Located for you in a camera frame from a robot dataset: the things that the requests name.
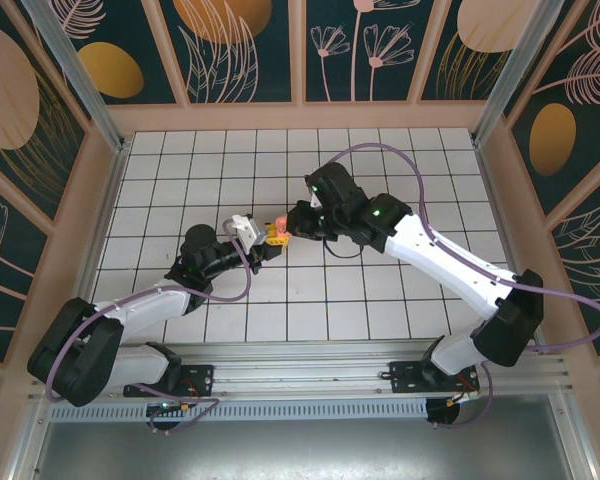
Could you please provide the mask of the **small electronics board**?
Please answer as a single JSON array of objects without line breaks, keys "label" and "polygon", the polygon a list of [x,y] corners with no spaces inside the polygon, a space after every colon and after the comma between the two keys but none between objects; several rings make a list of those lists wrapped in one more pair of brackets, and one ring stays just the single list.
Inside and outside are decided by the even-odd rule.
[{"label": "small electronics board", "polygon": [[192,402],[154,402],[146,407],[147,418],[185,418],[196,404]]}]

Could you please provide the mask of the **grey metal base sheet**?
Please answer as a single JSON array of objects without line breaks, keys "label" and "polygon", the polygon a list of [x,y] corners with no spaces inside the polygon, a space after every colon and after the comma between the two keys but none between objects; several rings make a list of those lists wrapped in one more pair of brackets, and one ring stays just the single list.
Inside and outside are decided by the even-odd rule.
[{"label": "grey metal base sheet", "polygon": [[573,480],[552,431],[490,419],[459,430],[405,420],[55,424],[35,480]]}]

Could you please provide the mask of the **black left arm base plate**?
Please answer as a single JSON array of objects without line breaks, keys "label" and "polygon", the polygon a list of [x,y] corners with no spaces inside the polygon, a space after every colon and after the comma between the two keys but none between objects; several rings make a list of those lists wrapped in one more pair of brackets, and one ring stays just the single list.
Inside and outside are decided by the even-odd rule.
[{"label": "black left arm base plate", "polygon": [[178,397],[210,397],[214,384],[213,365],[183,365],[173,387],[161,381],[150,388]]}]

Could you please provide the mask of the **aluminium mounting rail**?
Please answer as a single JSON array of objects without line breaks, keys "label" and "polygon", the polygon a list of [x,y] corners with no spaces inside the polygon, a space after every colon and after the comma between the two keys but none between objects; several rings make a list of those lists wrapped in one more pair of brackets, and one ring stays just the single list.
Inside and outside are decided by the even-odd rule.
[{"label": "aluminium mounting rail", "polygon": [[[212,395],[226,400],[389,398],[380,373],[418,361],[431,339],[175,344],[185,364],[213,365]],[[523,354],[514,367],[489,362],[495,395],[564,393],[572,381],[562,356]]]}]

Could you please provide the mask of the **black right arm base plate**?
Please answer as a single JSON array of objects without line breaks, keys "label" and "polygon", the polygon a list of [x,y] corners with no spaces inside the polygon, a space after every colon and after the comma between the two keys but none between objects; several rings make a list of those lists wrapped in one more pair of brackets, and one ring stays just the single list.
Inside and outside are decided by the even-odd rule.
[{"label": "black right arm base plate", "polygon": [[459,394],[480,391],[474,367],[465,368],[459,374],[447,375],[435,366],[420,361],[394,361],[379,374],[388,381],[393,393]]}]

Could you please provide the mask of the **aluminium corner post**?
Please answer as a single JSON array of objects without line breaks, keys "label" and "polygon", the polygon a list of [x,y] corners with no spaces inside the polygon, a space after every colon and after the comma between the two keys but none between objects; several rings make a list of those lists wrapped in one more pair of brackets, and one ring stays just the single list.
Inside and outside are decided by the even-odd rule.
[{"label": "aluminium corner post", "polygon": [[539,0],[532,11],[474,127],[472,140],[476,149],[486,143],[500,120],[506,105],[558,19],[564,1]]},{"label": "aluminium corner post", "polygon": [[120,153],[124,147],[125,137],[116,127],[104,100],[92,82],[69,37],[62,30],[51,6],[46,0],[21,1],[54,57],[60,66],[64,68],[69,82],[73,85],[78,97],[106,142],[116,153]]}]

